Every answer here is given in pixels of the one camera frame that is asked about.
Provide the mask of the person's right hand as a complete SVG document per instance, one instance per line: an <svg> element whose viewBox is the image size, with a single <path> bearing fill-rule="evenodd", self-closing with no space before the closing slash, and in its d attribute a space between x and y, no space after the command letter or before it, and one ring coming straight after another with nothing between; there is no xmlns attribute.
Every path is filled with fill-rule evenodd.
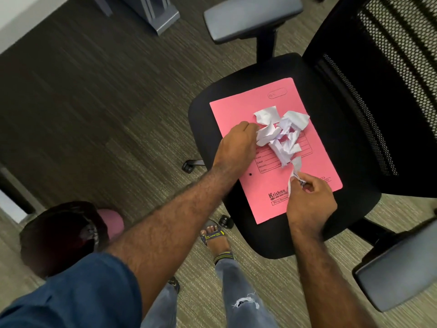
<svg viewBox="0 0 437 328"><path fill-rule="evenodd" d="M287 219L293 239L320 238L328 218L336 211L337 203L330 186L324 180L299 172L306 183L307 201L297 210L287 210ZM291 182L299 182L294 177Z"/></svg>

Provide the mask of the person's left hand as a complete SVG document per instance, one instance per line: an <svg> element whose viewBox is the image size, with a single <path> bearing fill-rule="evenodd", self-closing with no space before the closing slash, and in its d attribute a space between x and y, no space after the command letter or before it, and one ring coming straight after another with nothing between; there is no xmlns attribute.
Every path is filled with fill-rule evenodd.
<svg viewBox="0 0 437 328"><path fill-rule="evenodd" d="M221 140L213 163L213 169L225 171L234 180L244 174L256 154L256 147L243 143L241 132L241 123L231 128Z"/></svg>

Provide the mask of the torn white paper strip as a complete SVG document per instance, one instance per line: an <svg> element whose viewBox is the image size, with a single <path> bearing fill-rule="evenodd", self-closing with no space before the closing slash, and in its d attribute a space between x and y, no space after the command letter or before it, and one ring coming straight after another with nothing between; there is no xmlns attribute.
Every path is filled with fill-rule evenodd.
<svg viewBox="0 0 437 328"><path fill-rule="evenodd" d="M294 177L295 179L297 179L299 181L299 184L301 187L305 186L307 183L298 176L298 172L300 172L301 167L302 167L301 157L298 156L298 157L292 159L291 163L293 165L293 170L292 170L292 173L290 174L290 177L288 178L288 183L287 183L288 197L290 197L290 194L291 194L291 178L292 177Z"/></svg>

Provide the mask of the person's left forearm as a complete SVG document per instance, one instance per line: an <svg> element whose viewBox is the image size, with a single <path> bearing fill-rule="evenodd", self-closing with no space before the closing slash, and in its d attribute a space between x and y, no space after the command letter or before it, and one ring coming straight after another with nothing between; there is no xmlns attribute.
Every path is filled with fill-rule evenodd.
<svg viewBox="0 0 437 328"><path fill-rule="evenodd" d="M214 166L195 185L156 209L107 248L136 277L143 317L241 174L224 164Z"/></svg>

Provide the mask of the person's right forearm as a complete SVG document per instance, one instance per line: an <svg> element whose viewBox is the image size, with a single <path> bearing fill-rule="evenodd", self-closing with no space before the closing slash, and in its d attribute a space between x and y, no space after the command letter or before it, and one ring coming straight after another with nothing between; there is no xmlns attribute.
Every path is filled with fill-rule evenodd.
<svg viewBox="0 0 437 328"><path fill-rule="evenodd" d="M312 328L378 328L320 235L293 228L291 235Z"/></svg>

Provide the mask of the pink paper file folder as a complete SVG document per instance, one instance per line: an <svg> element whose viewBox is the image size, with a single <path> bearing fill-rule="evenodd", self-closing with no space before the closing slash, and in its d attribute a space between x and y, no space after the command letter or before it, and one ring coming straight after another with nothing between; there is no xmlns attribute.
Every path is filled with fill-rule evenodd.
<svg viewBox="0 0 437 328"><path fill-rule="evenodd" d="M280 116L289 110L308 115L290 77L210 103L223 136L241 121L255 123L254 113L272 106L276 106ZM340 190L342 181L311 120L297 143L302 150L292 159L301 157L300 171L325 180L333 192ZM287 183L292 170L292 163L283 167L269 146L257 146L254 161L239 180L257 224L286 212Z"/></svg>

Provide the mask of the pile of torn paper pieces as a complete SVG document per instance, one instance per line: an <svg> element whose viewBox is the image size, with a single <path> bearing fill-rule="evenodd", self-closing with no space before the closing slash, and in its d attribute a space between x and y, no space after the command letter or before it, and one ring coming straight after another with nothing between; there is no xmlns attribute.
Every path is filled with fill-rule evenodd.
<svg viewBox="0 0 437 328"><path fill-rule="evenodd" d="M297 140L309 125L310 116L292 110L280 116L276 106L261 109L254 116L262 126L257 131L257 146L269 146L281 165L288 165L293 156L302 150Z"/></svg>

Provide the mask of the black chair seat cushion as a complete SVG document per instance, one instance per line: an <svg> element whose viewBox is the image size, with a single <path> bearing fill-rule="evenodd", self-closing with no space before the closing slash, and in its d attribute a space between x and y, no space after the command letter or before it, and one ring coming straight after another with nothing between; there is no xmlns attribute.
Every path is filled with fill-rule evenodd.
<svg viewBox="0 0 437 328"><path fill-rule="evenodd" d="M299 54L284 54L250 65L211 84L193 99L188 120L200 156L210 170L222 135L209 103L287 77L294 80L343 184L342 189L334 192L338 207L323 229L326 241L375 207L381 197L377 187L380 170L354 117L345 115L322 77ZM225 197L224 205L244 240L260 256L281 259L295 254L286 215L257 225L239 181Z"/></svg>

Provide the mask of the ripped grey jeans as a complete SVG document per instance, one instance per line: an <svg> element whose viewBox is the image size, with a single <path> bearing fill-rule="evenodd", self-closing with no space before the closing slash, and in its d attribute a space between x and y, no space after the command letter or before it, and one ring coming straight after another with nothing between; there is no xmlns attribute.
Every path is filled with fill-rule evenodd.
<svg viewBox="0 0 437 328"><path fill-rule="evenodd" d="M236 260L220 260L215 271L222 282L227 328L279 328ZM178 294L167 283L140 328L176 328L177 300Z"/></svg>

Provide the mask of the black mesh chair backrest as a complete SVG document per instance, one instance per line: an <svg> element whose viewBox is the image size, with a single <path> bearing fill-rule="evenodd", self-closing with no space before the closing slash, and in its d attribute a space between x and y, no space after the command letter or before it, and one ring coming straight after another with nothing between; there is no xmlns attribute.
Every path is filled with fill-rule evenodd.
<svg viewBox="0 0 437 328"><path fill-rule="evenodd" d="M339 0L303 56L360 125L379 192L437 213L437 0Z"/></svg>

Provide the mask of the grey furniture base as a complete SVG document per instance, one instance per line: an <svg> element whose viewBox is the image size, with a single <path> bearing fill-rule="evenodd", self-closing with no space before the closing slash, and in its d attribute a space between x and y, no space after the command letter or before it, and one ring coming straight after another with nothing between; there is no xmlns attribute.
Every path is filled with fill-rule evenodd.
<svg viewBox="0 0 437 328"><path fill-rule="evenodd" d="M121 0L150 27L158 36L177 22L180 13L170 0Z"/></svg>

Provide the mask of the black trash bag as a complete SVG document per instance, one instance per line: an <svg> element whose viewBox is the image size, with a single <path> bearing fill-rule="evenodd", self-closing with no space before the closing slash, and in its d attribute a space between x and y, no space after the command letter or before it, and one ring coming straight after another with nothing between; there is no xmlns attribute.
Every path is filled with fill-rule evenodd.
<svg viewBox="0 0 437 328"><path fill-rule="evenodd" d="M54 206L28 222L19 241L23 263L47 280L103 250L110 237L95 205L73 201Z"/></svg>

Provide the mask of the blue shirt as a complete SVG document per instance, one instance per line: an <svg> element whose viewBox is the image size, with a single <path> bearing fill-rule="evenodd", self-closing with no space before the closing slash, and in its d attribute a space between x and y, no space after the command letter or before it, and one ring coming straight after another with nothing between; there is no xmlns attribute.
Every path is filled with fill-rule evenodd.
<svg viewBox="0 0 437 328"><path fill-rule="evenodd" d="M0 328L140 328L139 284L120 259L94 253L0 313Z"/></svg>

